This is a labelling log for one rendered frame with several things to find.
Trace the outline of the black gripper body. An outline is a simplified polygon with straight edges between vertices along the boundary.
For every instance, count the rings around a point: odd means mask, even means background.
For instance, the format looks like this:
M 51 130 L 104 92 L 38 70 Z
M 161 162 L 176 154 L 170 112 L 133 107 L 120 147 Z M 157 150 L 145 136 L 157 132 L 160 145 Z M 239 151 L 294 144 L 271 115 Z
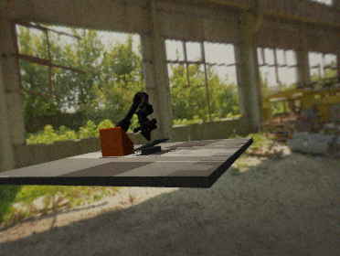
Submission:
M 134 133 L 137 133 L 137 132 L 139 132 L 139 131 L 143 132 L 143 131 L 145 131 L 145 130 L 151 130 L 151 129 L 156 129 L 156 128 L 157 128 L 156 125 L 154 125 L 154 126 L 146 125 L 146 126 L 144 127 L 144 124 L 143 124 L 144 119 L 147 121 L 147 118 L 146 118 L 146 117 L 143 117 L 143 118 L 139 119 L 138 123 L 140 124 L 140 126 L 138 126 L 138 127 L 136 127 L 136 128 L 133 129 L 133 132 L 134 132 Z

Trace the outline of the light grey switch panel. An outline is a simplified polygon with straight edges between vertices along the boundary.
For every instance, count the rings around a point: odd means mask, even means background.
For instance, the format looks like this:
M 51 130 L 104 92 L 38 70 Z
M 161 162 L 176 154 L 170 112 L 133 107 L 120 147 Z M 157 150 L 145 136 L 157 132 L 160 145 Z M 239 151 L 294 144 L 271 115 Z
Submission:
M 141 150 L 142 155 L 151 155 L 151 154 L 154 154 L 154 153 L 158 153 L 158 152 L 162 151 L 161 150 L 161 145 L 159 145 L 159 146 L 155 146 L 155 145 L 160 144 L 162 142 L 165 142 L 167 140 L 169 140 L 169 138 L 162 139 L 162 140 L 158 139 L 157 141 L 154 140 L 151 143 L 144 144 L 143 146 L 138 147 L 138 148 L 136 148 L 136 149 L 134 149 L 132 151 L 134 152 L 134 151 Z

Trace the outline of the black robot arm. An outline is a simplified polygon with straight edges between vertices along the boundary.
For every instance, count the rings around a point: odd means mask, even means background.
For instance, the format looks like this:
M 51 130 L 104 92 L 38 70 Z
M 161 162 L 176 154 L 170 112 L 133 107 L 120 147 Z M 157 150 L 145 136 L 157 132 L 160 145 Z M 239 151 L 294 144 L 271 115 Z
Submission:
M 148 94 L 146 94 L 145 92 L 137 92 L 134 95 L 132 107 L 127 112 L 125 117 L 118 121 L 115 127 L 122 127 L 123 130 L 127 133 L 127 131 L 129 130 L 129 126 L 131 124 L 130 120 L 132 119 L 134 114 L 137 114 L 139 120 L 153 113 L 154 109 L 153 106 L 148 103 L 148 97 L 149 97 Z M 141 110 L 136 111 L 138 106 Z M 152 119 L 151 121 L 149 119 L 147 119 L 147 121 L 144 119 L 143 121 L 144 127 L 146 125 L 154 126 L 156 123 L 157 123 L 156 119 Z

